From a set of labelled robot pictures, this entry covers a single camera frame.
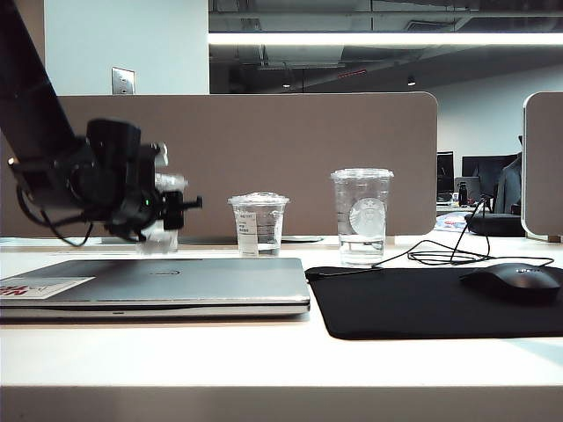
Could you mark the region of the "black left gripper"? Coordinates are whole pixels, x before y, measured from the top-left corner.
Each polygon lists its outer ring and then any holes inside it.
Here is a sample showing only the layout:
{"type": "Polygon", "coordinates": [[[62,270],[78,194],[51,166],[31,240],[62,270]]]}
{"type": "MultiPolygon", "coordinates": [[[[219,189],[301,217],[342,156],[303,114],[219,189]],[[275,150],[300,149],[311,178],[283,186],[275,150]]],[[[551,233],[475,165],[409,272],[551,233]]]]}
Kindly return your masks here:
{"type": "Polygon", "coordinates": [[[162,242],[184,227],[184,212],[202,208],[203,198],[184,202],[184,177],[161,172],[167,166],[163,143],[142,144],[119,161],[113,202],[100,220],[112,235],[127,242],[162,242]]]}

